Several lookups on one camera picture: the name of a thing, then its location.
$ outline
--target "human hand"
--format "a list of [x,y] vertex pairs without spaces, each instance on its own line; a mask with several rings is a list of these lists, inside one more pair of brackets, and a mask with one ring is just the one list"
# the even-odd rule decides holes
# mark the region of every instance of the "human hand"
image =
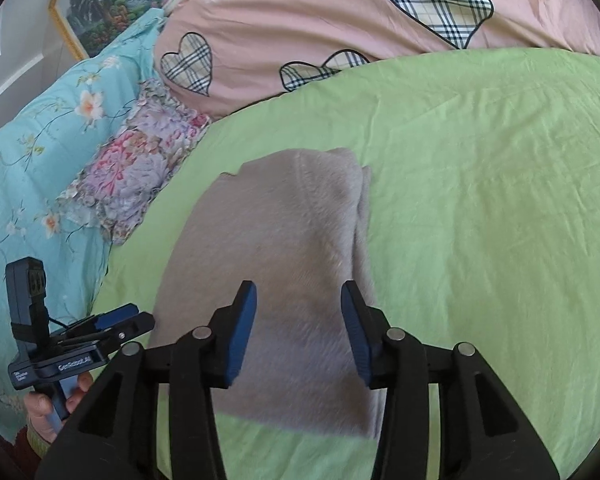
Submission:
[[[78,387],[72,391],[71,396],[66,400],[66,408],[69,413],[75,411],[92,384],[93,377],[89,372],[78,375]],[[27,415],[29,415],[29,423],[33,426],[33,429],[48,443],[52,443],[58,435],[46,419],[54,411],[51,399],[45,394],[29,392],[24,397],[24,405],[27,409]]]

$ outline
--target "pillow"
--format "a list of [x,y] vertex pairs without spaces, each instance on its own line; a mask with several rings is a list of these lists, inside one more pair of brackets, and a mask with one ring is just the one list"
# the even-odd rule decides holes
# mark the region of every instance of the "pillow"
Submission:
[[0,129],[0,434],[24,423],[20,396],[7,375],[16,356],[4,268],[25,256],[43,261],[46,305],[62,322],[88,312],[106,270],[109,245],[96,229],[63,218],[58,194],[120,126],[155,76],[152,49],[163,23],[153,9],[99,56],[72,67]]
[[351,68],[466,48],[600,56],[591,0],[187,0],[155,50],[184,104],[219,119]]
[[123,244],[209,123],[160,81],[143,82],[124,125],[58,198],[61,211],[78,225],[100,225],[107,240]]

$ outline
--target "blue gripper pad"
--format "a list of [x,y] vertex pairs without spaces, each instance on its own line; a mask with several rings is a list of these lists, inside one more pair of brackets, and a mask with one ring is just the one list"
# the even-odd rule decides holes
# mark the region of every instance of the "blue gripper pad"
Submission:
[[349,335],[349,343],[353,352],[353,359],[356,362],[358,375],[365,382],[366,386],[371,384],[371,359],[372,347],[365,333],[361,314],[362,309],[367,309],[362,294],[356,285],[356,282],[345,282],[340,291],[340,308],[342,317]]
[[231,385],[240,373],[244,353],[247,350],[247,343],[251,335],[251,327],[256,316],[256,306],[258,297],[256,286],[253,282],[242,282],[238,294],[236,294],[234,304],[232,304],[232,319],[234,321],[234,330],[230,334],[228,352],[226,356],[226,369],[224,380],[227,385]]
[[116,310],[100,314],[94,325],[96,329],[104,330],[125,319],[136,316],[139,312],[138,307],[132,303],[127,303],[126,305],[118,307]]

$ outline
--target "white wall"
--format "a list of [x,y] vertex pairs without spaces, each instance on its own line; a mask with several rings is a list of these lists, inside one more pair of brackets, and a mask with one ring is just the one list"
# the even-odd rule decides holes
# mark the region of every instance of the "white wall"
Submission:
[[49,1],[0,7],[0,127],[76,63],[49,18]]

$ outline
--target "green bed sheet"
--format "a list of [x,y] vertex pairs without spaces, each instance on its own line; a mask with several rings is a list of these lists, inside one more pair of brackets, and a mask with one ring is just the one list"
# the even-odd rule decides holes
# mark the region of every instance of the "green bed sheet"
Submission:
[[[600,58],[515,49],[393,59],[225,118],[112,251],[94,311],[129,301],[152,310],[190,210],[220,173],[286,148],[339,146],[373,169],[378,306],[426,344],[473,342],[566,478],[600,436]],[[229,478],[370,477],[373,441],[216,419]],[[430,479],[436,420],[434,406]],[[164,416],[160,427],[168,471]]]

